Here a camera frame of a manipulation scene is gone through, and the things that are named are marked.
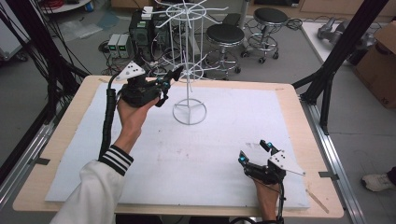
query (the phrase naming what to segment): striped cuff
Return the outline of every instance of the striped cuff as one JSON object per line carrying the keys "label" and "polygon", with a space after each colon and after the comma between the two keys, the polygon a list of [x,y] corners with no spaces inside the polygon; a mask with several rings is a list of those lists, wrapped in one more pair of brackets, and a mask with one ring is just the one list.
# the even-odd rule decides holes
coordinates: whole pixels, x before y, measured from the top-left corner
{"label": "striped cuff", "polygon": [[125,175],[134,158],[122,151],[119,147],[112,145],[99,161],[113,168],[120,175]]}

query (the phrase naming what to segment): round stool seat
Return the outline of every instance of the round stool seat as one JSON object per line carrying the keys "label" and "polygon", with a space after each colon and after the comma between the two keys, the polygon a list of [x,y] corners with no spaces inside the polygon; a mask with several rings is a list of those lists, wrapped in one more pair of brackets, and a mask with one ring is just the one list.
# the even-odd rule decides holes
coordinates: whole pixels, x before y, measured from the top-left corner
{"label": "round stool seat", "polygon": [[216,42],[220,46],[239,45],[245,37],[244,32],[230,24],[214,24],[207,28],[206,36],[209,41]]}
{"label": "round stool seat", "polygon": [[254,19],[261,23],[274,23],[280,24],[288,20],[288,16],[275,8],[270,7],[261,7],[254,11]]}

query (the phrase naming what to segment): black stool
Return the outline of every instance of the black stool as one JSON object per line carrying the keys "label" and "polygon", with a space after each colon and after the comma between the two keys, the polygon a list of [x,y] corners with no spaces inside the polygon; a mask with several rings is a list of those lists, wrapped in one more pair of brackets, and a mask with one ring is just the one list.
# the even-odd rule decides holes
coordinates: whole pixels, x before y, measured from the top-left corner
{"label": "black stool", "polygon": [[[206,66],[225,72],[225,80],[228,80],[228,70],[230,69],[234,69],[235,73],[240,73],[241,68],[237,57],[226,49],[242,44],[244,37],[244,32],[231,24],[223,23],[209,26],[206,30],[206,38],[209,42],[220,46],[220,49],[212,50],[206,54]],[[219,54],[219,57],[214,62],[210,62],[210,55],[215,52]]]}
{"label": "black stool", "polygon": [[279,29],[286,24],[288,16],[278,9],[262,7],[254,11],[253,18],[264,27],[262,28],[261,33],[253,34],[247,39],[248,45],[245,48],[245,51],[241,53],[241,57],[247,57],[248,48],[252,47],[254,49],[264,51],[264,56],[259,59],[259,63],[265,62],[267,51],[271,50],[275,51],[273,58],[277,59],[279,57],[279,46],[276,40],[271,37],[271,34],[279,31]]}

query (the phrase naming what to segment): white paper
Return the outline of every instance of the white paper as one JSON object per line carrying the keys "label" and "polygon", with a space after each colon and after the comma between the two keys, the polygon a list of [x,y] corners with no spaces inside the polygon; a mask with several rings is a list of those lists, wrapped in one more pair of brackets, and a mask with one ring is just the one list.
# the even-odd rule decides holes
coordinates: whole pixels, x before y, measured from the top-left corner
{"label": "white paper", "polygon": [[[79,170],[99,154],[106,110],[102,84],[64,153],[46,201],[64,202],[79,184]],[[113,84],[119,90],[121,85]],[[185,87],[172,87],[162,107],[153,107],[131,155],[120,203],[258,206],[253,181],[238,162],[243,150],[251,162],[267,164],[260,140],[286,150],[295,160],[274,91],[193,88],[190,98],[203,102],[206,118],[195,125],[173,116],[174,104],[187,98]],[[120,132],[115,113],[112,141]],[[285,208],[309,207],[303,179],[287,172]]]}

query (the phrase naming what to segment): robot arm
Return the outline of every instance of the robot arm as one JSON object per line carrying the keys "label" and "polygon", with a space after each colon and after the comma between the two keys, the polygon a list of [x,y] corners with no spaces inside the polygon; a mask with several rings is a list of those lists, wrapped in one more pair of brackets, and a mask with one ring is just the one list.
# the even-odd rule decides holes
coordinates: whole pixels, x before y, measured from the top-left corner
{"label": "robot arm", "polygon": [[131,107],[141,107],[156,97],[161,98],[161,93],[163,93],[163,98],[156,104],[161,107],[168,99],[167,93],[171,88],[171,80],[178,81],[183,66],[175,71],[169,71],[163,78],[152,81],[146,81],[146,77],[142,76],[144,74],[144,72],[142,74],[142,70],[137,64],[130,63],[117,76],[116,80],[128,79],[128,84],[123,85],[120,90],[120,97]]}
{"label": "robot arm", "polygon": [[349,25],[349,21],[341,22],[335,31],[332,31],[332,25],[335,22],[335,17],[331,17],[326,24],[318,29],[318,38],[327,39],[330,43],[336,44],[340,39],[341,35],[344,33],[345,29]]}
{"label": "robot arm", "polygon": [[292,171],[299,175],[305,175],[305,172],[295,161],[289,159],[290,156],[284,150],[278,150],[272,143],[266,143],[261,140],[260,146],[271,153],[271,158],[268,160],[267,165],[260,166],[249,162],[247,155],[243,151],[239,153],[238,161],[243,166],[245,175],[260,180],[264,185],[279,184],[279,207],[276,223],[284,223],[282,211],[283,203],[286,199],[283,179],[286,176],[286,171]]}

